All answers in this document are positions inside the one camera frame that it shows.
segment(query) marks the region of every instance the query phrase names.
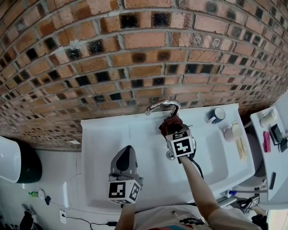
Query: black pants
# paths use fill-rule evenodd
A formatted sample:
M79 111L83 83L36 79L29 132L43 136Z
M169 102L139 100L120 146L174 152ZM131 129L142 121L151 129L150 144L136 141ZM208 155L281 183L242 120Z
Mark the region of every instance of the black pants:
M20 223L20 230L30 230L33 225L33 218L29 212L24 212L24 217Z

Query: faucet spout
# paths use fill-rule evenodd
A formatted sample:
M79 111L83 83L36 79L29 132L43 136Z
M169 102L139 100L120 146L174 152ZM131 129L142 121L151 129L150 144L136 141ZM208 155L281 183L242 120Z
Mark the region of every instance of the faucet spout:
M176 100L164 100L164 101L160 101L158 103L152 104L150 105L146 111L145 111L145 115L150 115L150 113L152 113L155 109L158 109L162 106L174 106L173 111L171 112L171 116L175 116L178 113L178 110L180 109L180 103Z

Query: person's left arm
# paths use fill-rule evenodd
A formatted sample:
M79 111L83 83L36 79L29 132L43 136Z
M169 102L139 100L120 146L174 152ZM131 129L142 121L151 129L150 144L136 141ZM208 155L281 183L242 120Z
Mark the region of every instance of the person's left arm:
M136 204L124 204L115 230L133 230Z

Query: pink object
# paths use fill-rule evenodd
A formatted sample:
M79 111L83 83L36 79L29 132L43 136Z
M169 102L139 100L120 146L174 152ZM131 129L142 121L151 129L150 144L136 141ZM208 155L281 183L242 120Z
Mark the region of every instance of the pink object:
M263 137L264 137L264 143L263 143L264 152L270 153L271 152L270 133L264 131Z

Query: white t-shirt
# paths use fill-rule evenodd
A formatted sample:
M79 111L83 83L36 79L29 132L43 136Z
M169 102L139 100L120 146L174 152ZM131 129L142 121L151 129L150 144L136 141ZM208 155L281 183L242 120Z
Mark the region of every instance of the white t-shirt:
M165 206L135 215L135 230L261 230L239 209L217 209L206 225L198 208L192 205Z

